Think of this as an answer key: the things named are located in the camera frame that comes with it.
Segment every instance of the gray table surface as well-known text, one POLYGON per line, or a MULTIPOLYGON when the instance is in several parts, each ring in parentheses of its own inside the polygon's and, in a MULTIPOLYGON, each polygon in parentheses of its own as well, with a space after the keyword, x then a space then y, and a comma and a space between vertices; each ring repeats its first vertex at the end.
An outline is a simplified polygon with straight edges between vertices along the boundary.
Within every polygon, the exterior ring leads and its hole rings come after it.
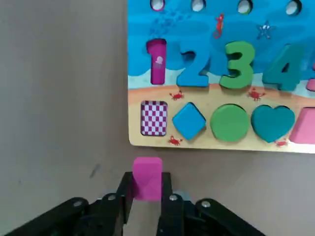
MULTIPOLYGON (((0 235, 159 156, 194 201, 214 198, 269 236, 313 236, 314 155, 130 145, 126 31, 125 0, 0 1, 0 235)), ((126 235, 155 235, 158 215, 135 202, 126 235)))

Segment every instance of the shape puzzle piece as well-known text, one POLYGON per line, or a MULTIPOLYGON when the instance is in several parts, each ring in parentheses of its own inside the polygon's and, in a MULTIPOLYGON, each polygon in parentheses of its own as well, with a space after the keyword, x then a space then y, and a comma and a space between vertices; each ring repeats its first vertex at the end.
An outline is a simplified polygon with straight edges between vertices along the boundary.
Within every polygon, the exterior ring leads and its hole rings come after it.
POLYGON ((162 197, 162 160, 137 157, 133 162, 133 197, 143 201, 160 201, 162 197))
POLYGON ((302 109, 290 140, 296 144, 315 144, 315 107, 302 109))
POLYGON ((248 131, 250 119, 244 109, 234 104, 226 104, 215 110, 210 126, 213 135, 226 142, 243 138, 248 131))
POLYGON ((268 143, 289 132, 294 122, 294 112, 285 106, 273 109, 268 105, 261 105, 252 112, 252 127, 255 133, 268 143))
POLYGON ((205 127, 206 119, 189 102, 173 117, 173 124, 185 139, 191 140, 205 127))
POLYGON ((263 73, 262 81, 266 84, 277 84, 279 90, 295 90, 301 79, 303 55, 303 45, 285 45, 279 56, 263 73))

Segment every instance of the blue ocean background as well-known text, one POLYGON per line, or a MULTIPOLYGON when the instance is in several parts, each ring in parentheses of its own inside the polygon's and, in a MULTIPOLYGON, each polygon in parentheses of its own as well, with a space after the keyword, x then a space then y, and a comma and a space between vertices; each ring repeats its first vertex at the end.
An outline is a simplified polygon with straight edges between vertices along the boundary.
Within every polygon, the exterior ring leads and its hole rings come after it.
POLYGON ((182 55, 181 40, 193 39, 200 44, 209 44, 210 60, 205 70, 213 75, 229 74, 225 45, 232 41, 246 41, 255 48, 253 69, 262 73, 281 52, 285 44, 300 43, 305 46, 301 63, 301 80, 315 77, 315 10, 314 0, 303 0, 300 14, 289 16, 285 12, 288 0, 253 1, 252 12, 238 12, 239 0, 207 1, 200 12, 193 12, 191 0, 167 0, 161 12, 155 12, 148 0, 128 1, 128 74, 139 76, 151 66, 146 43, 155 38, 167 41, 166 67, 181 70, 193 61, 193 55, 182 55), (216 18, 224 13, 222 36, 213 37, 216 18), (269 21, 275 26, 271 38, 257 39, 257 26, 269 21))

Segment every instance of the number 4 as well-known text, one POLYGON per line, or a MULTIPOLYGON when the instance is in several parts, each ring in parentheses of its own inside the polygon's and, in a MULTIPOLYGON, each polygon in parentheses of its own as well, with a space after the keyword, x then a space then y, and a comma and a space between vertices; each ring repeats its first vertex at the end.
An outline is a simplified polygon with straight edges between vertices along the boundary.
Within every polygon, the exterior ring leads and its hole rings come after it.
POLYGON ((303 55, 302 45, 285 45, 280 55, 263 73, 262 81, 266 84, 277 84, 279 90, 295 90, 297 84, 300 83, 303 55))

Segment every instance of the red seahorse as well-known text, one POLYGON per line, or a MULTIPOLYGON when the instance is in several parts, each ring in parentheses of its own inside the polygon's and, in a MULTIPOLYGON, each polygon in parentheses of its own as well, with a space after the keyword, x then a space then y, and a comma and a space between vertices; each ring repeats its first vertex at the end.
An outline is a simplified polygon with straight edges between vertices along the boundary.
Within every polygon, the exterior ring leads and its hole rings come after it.
POLYGON ((223 30, 223 19, 224 19, 224 14, 221 13, 220 16, 218 18, 216 18, 217 20, 217 26, 216 26, 216 30, 213 32, 213 37, 215 39, 218 39, 221 37, 222 35, 222 30, 223 30))

